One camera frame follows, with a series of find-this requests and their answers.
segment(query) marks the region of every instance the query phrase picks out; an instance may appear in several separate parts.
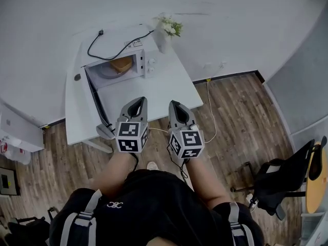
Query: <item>wooden table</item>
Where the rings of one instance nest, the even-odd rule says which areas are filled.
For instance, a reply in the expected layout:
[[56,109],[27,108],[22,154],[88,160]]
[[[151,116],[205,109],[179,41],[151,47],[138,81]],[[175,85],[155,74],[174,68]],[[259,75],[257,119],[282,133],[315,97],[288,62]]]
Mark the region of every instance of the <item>wooden table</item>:
[[[307,171],[309,172],[312,158],[313,158],[314,152],[311,155],[310,163]],[[305,193],[305,205],[306,210],[309,213],[314,213],[320,206],[325,189],[327,184],[327,157],[326,157],[326,151],[324,148],[322,149],[322,171],[318,178],[315,180],[310,180],[308,177],[306,181],[306,193]]]

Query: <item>sneaker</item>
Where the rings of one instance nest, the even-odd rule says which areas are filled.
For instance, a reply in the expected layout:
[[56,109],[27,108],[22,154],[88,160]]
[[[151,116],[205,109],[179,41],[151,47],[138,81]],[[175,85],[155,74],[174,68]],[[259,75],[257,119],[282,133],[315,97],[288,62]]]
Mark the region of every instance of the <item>sneaker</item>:
[[147,170],[159,170],[155,162],[151,161],[147,164]]

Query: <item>logo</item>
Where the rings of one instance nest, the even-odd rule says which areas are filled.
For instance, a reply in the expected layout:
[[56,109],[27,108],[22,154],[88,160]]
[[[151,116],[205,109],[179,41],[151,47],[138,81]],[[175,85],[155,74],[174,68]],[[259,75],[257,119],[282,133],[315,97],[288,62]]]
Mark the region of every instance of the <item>logo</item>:
[[107,207],[120,209],[122,208],[122,206],[120,206],[121,204],[123,204],[123,202],[110,202],[107,204]]

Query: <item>black chair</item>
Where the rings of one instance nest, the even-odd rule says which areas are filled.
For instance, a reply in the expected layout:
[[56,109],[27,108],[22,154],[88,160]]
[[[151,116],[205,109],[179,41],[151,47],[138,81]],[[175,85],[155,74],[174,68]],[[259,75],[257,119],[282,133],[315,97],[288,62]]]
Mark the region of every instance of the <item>black chair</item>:
[[[58,210],[54,207],[48,210],[50,220],[52,220],[51,212]],[[42,217],[25,219],[11,219],[8,222],[8,228],[11,233],[5,236],[5,241],[9,246],[47,246],[46,240],[49,238],[50,224]]]
[[250,207],[258,201],[257,206],[266,210],[271,216],[274,214],[280,220],[285,218],[285,212],[281,202],[285,197],[305,196],[305,192],[295,192],[306,181],[306,173],[314,152],[309,170],[309,178],[317,178],[322,169],[322,148],[326,145],[327,138],[322,138],[320,145],[314,146],[314,139],[305,144],[300,150],[287,160],[275,158],[264,163],[257,174],[254,173],[250,162],[243,167],[249,167],[254,179],[254,186],[236,190],[232,187],[231,192],[254,190]]

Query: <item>black cable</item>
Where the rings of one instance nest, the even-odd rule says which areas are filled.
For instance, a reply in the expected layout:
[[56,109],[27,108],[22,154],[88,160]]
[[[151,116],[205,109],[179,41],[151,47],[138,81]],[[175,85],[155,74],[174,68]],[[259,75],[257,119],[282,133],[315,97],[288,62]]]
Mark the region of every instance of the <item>black cable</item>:
[[171,161],[172,161],[174,164],[176,164],[176,165],[178,166],[178,168],[180,169],[181,177],[182,177],[183,181],[187,184],[187,182],[186,182],[186,178],[188,178],[188,175],[183,171],[183,165],[187,164],[187,163],[189,162],[190,158],[185,158],[185,159],[183,160],[183,162],[182,162],[181,167],[180,167],[177,163],[175,163],[175,162],[173,161],[172,156],[171,156],[171,153],[170,153],[170,150],[169,150],[169,146],[170,146],[170,145],[168,145],[168,146],[166,147],[166,150],[167,150],[168,153],[169,153],[170,159],[171,159]]
[[95,43],[95,41],[97,40],[98,37],[100,37],[100,36],[102,36],[102,35],[104,34],[103,30],[101,29],[101,30],[98,32],[98,36],[94,39],[94,41],[93,41],[93,42],[91,43],[91,45],[89,46],[89,49],[88,49],[88,56],[95,57],[95,58],[98,58],[98,59],[101,59],[101,60],[107,60],[107,61],[114,60],[114,59],[116,59],[116,58],[117,58],[117,57],[123,52],[123,50],[124,50],[125,48],[127,48],[127,47],[129,46],[129,44],[133,43],[134,41],[136,41],[136,40],[138,40],[138,39],[141,39],[141,38],[144,38],[144,37],[150,35],[152,32],[154,32],[154,30],[149,31],[149,33],[148,33],[147,35],[144,35],[144,36],[138,37],[138,38],[136,38],[136,39],[133,39],[132,41],[130,41],[129,43],[127,43],[127,45],[126,45],[125,47],[123,47],[123,49],[122,49],[121,51],[119,51],[119,53],[118,53],[116,56],[114,56],[114,57],[112,57],[112,58],[103,58],[103,57],[100,57],[100,56],[96,56],[96,55],[92,55],[92,54],[90,54],[90,49],[91,49],[93,43]]
[[138,163],[139,163],[139,159],[138,159],[138,157],[137,157],[137,155],[136,154],[134,154],[134,153],[131,153],[130,152],[130,154],[132,155],[132,157],[134,157],[135,158],[135,160],[136,160],[136,164],[135,164],[135,166],[134,166],[134,169],[133,169],[133,171],[132,172],[134,172],[135,171],[135,169],[137,168],[137,166],[138,166]]

